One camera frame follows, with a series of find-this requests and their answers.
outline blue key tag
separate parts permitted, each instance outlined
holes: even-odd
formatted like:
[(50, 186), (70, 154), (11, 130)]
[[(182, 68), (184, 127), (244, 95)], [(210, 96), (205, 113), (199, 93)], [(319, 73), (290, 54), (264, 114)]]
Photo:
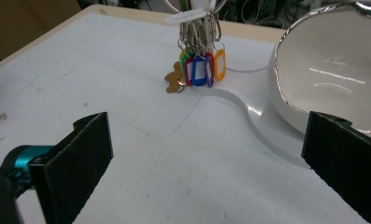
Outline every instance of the blue key tag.
[(194, 58), (188, 58), (185, 61), (185, 81), (188, 86), (193, 86), (192, 70), (193, 70)]
[(193, 60), (192, 83), (194, 86), (203, 86), (207, 82), (205, 60), (200, 56)]
[(211, 88), (214, 84), (214, 65), (213, 65), (213, 56), (211, 53), (206, 55), (205, 60), (205, 74), (207, 85)]

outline key tag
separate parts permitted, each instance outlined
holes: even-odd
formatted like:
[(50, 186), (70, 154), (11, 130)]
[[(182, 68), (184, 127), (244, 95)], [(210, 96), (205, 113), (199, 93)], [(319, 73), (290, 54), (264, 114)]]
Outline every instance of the key tag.
[(183, 78), (188, 86), (192, 86), (192, 62), (194, 59), (194, 52), (191, 50), (183, 50), (180, 54), (179, 63), (181, 66)]
[(205, 58), (197, 56), (193, 60), (192, 83), (194, 86), (203, 86), (206, 84)]
[(212, 53), (206, 54), (205, 74), (207, 85), (211, 88), (214, 84), (214, 62)]
[(185, 67), (185, 81), (188, 86), (193, 86), (193, 80), (192, 80), (192, 71), (193, 71), (193, 61), (194, 58), (189, 57), (184, 64)]
[(226, 74), (226, 55), (224, 49), (219, 49), (214, 56), (214, 76), (222, 81)]

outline yellow key tag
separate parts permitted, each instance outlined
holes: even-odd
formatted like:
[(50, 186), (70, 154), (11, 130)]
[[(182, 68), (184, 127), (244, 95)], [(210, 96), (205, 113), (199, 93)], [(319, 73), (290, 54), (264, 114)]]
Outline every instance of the yellow key tag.
[(184, 67), (184, 56), (185, 56), (185, 50), (182, 50), (181, 53), (179, 54), (179, 64), (181, 67), (182, 74), (185, 75), (185, 67)]
[(217, 81), (222, 81), (226, 74), (225, 50), (220, 49), (214, 57), (214, 75)]

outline white tabletop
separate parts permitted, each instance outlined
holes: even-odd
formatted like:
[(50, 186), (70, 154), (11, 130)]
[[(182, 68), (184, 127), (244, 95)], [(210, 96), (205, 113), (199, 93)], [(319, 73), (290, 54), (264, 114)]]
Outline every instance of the white tabletop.
[[(313, 171), (267, 147), (235, 100), (207, 88), (167, 94), (177, 38), (176, 27), (85, 14), (1, 64), (0, 163), (107, 111), (115, 158), (76, 223), (365, 223)], [(222, 41), (238, 69), (266, 66), (273, 49)], [(33, 191), (17, 202), (25, 223), (44, 222)]]

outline orange key tag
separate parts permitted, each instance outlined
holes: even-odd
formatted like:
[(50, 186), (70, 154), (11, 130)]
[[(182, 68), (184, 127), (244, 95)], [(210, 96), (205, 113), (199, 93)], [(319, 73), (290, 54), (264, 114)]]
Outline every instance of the orange key tag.
[(226, 55), (224, 49), (219, 49), (214, 57), (214, 76), (217, 81), (222, 81), (226, 74)]

